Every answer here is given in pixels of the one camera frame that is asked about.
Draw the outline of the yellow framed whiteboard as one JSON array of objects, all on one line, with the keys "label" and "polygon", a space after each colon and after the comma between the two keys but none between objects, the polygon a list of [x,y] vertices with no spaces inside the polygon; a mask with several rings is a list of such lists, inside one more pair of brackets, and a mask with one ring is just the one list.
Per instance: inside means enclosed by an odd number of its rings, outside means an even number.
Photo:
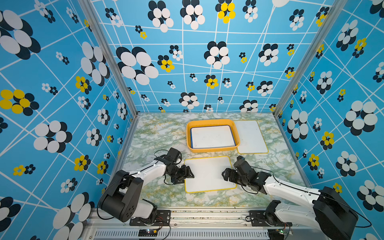
[{"label": "yellow framed whiteboard", "polygon": [[188,194],[233,190],[237,184],[224,180],[222,172],[232,169],[228,156],[197,158],[185,160],[194,178],[185,179],[185,191]]},{"label": "yellow framed whiteboard", "polygon": [[269,150],[257,121],[235,121],[240,137],[239,154],[268,154]]}]

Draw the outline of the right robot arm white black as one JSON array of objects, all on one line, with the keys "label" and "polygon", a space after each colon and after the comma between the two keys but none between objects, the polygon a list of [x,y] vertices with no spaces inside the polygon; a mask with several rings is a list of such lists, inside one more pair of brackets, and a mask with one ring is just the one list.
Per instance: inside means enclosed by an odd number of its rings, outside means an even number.
[{"label": "right robot arm white black", "polygon": [[252,168],[227,168],[222,177],[226,182],[250,187],[256,194],[279,198],[269,203],[260,218],[269,226],[304,225],[322,231],[331,240],[350,240],[357,227],[357,213],[331,188],[309,189]]}]

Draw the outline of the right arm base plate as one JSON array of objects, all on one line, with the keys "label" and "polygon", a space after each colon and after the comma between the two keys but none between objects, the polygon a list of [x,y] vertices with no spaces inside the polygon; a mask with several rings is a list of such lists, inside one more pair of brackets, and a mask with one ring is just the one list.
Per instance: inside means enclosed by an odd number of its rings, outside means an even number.
[{"label": "right arm base plate", "polygon": [[253,227],[287,228],[293,225],[292,223],[282,222],[275,213],[258,210],[249,211],[249,215],[245,217],[245,220],[251,223]]}]

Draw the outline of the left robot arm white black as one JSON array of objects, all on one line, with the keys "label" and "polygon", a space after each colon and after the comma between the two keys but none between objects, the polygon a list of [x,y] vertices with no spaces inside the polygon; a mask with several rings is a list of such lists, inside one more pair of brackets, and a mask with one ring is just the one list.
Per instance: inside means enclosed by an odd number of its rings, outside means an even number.
[{"label": "left robot arm white black", "polygon": [[157,220],[158,207],[147,200],[141,200],[142,188],[151,181],[170,176],[173,185],[183,184],[186,179],[195,176],[189,166],[178,166],[166,161],[155,161],[145,167],[131,172],[116,172],[110,184],[102,194],[97,210],[102,210],[111,219],[116,218],[125,223],[131,218],[139,219],[145,224],[153,224]]}]

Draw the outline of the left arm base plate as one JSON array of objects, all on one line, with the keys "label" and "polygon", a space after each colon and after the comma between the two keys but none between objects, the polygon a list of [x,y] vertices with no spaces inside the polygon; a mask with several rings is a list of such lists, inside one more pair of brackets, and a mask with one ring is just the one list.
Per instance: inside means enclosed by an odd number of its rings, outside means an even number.
[{"label": "left arm base plate", "polygon": [[153,210],[148,218],[135,217],[130,219],[130,226],[169,226],[171,220],[170,210]]}]

